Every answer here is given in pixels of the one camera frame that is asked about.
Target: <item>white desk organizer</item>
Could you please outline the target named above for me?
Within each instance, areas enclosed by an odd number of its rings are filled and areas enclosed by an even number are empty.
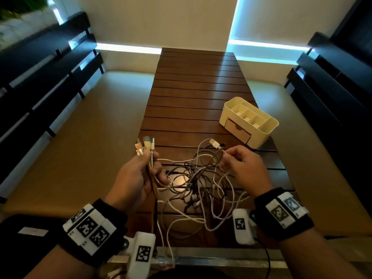
[[[220,123],[252,149],[261,146],[279,125],[275,118],[240,97],[225,103]]]

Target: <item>left hand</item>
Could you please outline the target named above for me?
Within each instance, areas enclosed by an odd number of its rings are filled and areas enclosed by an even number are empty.
[[[126,214],[136,211],[152,192],[151,181],[146,172],[150,158],[150,150],[145,150],[143,155],[136,155],[124,164],[104,201]],[[156,161],[158,158],[159,154],[154,152],[154,167],[150,170],[150,174],[167,185],[169,180],[162,170],[161,163]]]

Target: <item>green leaves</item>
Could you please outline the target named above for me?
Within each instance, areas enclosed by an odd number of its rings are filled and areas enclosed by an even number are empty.
[[[48,6],[47,0],[0,0],[0,22]]]

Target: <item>hand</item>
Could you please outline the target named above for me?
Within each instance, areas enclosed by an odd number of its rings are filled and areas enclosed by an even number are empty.
[[[238,183],[254,198],[273,189],[261,157],[244,146],[227,149],[222,156],[221,166],[232,170]]]
[[[126,214],[136,211],[143,204],[152,192],[151,181],[146,173],[150,157],[150,150],[145,150],[143,155],[136,155],[123,165],[113,187],[104,199],[107,204]],[[159,154],[154,152],[154,167],[150,171],[161,183],[167,185],[169,181],[162,171],[161,163],[155,161],[158,158]]]

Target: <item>black wrist strap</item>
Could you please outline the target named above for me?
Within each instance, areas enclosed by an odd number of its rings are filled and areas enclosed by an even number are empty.
[[[73,257],[99,267],[123,249],[128,216],[98,199],[86,205],[63,226],[59,245]]]
[[[314,227],[308,211],[282,188],[255,198],[250,218],[269,237],[282,241]]]

